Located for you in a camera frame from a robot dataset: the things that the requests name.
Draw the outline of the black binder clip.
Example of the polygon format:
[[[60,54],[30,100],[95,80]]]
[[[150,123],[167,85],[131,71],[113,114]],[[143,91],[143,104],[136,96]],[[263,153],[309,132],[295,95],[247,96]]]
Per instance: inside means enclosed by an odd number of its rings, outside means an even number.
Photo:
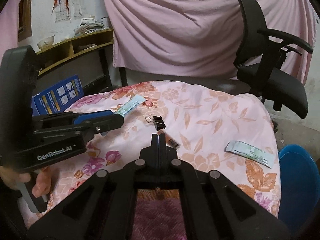
[[[166,125],[164,123],[162,116],[153,116],[153,117],[146,116],[145,120],[147,123],[154,124],[157,132],[166,128]]]

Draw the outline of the blue cardboard box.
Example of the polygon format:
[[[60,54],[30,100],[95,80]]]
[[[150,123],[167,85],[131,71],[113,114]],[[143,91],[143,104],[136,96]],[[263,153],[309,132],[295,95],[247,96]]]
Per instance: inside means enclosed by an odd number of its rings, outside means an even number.
[[[33,116],[62,113],[83,96],[79,77],[71,76],[32,97]]]

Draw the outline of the wooden shelf desk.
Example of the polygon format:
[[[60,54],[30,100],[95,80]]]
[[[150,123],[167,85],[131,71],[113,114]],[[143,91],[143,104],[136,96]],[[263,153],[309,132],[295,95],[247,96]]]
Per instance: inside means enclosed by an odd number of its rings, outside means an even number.
[[[109,92],[112,84],[106,48],[113,45],[113,29],[69,38],[37,52],[43,67],[34,94],[72,75],[80,78],[85,95]]]

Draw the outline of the pale green paper slip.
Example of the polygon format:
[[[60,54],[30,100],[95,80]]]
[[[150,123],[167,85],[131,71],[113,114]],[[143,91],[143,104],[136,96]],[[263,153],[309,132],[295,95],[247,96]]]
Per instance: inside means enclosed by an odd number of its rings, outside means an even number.
[[[274,165],[275,157],[273,154],[242,141],[230,141],[225,147],[225,151],[255,161],[268,168],[272,168]]]

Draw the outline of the floral pink quilt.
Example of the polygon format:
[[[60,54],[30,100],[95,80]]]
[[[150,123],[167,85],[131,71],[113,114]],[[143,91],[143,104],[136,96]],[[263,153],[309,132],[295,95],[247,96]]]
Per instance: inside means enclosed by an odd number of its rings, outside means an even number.
[[[96,135],[85,153],[52,166],[54,187],[46,212],[34,215],[25,202],[20,202],[28,230],[99,170],[118,171],[137,160],[141,150],[151,145],[153,134],[171,136],[180,145],[175,150],[178,159],[198,171],[221,172],[277,218],[280,169],[276,142],[270,117],[257,98],[183,82],[150,81],[83,97],[69,110],[115,112],[135,95],[146,101],[125,116],[121,128]],[[166,128],[157,132],[154,124],[146,122],[146,116],[162,116]],[[232,140],[273,154],[273,167],[226,152]],[[150,158],[151,170],[143,177],[147,185],[138,189],[128,239],[187,239],[179,190],[170,187],[172,176],[167,168],[160,167],[158,157],[157,146]]]

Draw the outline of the white ceramic bowl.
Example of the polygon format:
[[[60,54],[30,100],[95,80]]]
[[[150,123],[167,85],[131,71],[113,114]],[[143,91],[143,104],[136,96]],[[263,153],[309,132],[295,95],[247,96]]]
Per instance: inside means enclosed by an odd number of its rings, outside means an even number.
[[[46,48],[49,48],[50,46],[52,46],[54,44],[54,40],[55,40],[55,35],[44,38],[40,42],[37,43],[37,47],[40,50],[44,50]]]

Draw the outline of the blue plastic basin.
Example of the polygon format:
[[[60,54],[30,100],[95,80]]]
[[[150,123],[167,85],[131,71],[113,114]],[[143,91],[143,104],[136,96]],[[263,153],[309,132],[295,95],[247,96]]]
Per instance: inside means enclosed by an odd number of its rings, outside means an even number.
[[[285,146],[279,152],[281,199],[278,218],[294,235],[314,214],[319,201],[319,170],[307,150]]]

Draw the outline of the stack of books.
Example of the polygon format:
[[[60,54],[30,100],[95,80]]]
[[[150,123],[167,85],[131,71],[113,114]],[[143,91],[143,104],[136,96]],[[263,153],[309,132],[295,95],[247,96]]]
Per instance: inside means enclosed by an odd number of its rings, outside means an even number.
[[[74,34],[75,36],[83,35],[108,28],[109,25],[106,17],[103,17],[99,20],[96,20],[95,17],[82,18],[79,26],[74,30]]]

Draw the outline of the pink hanging sheet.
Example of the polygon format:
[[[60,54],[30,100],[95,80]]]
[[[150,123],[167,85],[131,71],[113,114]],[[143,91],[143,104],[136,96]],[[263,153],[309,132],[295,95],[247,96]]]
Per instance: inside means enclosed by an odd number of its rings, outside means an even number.
[[[267,27],[316,43],[308,0],[256,0]],[[114,28],[113,66],[161,75],[236,79],[243,33],[238,0],[104,0]]]

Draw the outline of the black office chair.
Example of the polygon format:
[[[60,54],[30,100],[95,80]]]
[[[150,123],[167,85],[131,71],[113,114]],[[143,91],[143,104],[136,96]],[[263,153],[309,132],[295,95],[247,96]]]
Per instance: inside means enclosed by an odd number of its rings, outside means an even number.
[[[238,80],[250,86],[249,93],[271,100],[273,109],[286,106],[300,118],[306,118],[309,108],[304,85],[281,70],[289,52],[308,53],[313,48],[303,39],[267,27],[263,11],[256,0],[238,0],[244,23],[244,32],[236,52],[234,66]]]

